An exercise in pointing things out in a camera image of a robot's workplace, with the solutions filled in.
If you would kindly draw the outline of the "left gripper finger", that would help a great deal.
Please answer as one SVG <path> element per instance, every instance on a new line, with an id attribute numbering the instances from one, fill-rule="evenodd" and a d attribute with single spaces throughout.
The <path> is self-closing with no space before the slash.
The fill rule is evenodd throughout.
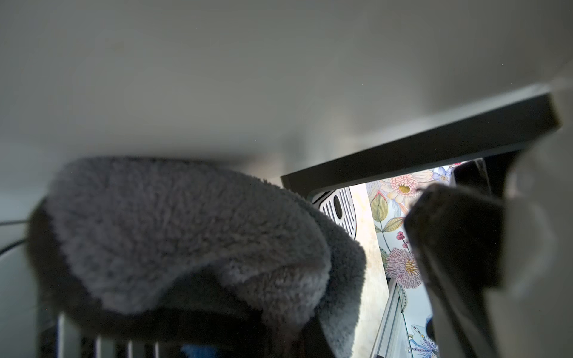
<path id="1" fill-rule="evenodd" d="M 442 357 L 498 357 L 484 291 L 499 281 L 504 205 L 463 186 L 433 184 L 404 221 L 430 298 Z"/>

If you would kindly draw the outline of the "grey cleaning cloth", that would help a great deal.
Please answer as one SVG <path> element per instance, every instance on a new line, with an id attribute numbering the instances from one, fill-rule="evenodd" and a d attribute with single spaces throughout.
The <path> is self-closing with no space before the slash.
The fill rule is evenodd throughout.
<path id="1" fill-rule="evenodd" d="M 350 357 L 361 245 L 301 196 L 206 163 L 87 158 L 31 214 L 28 259 L 85 333 L 228 357 Z"/>

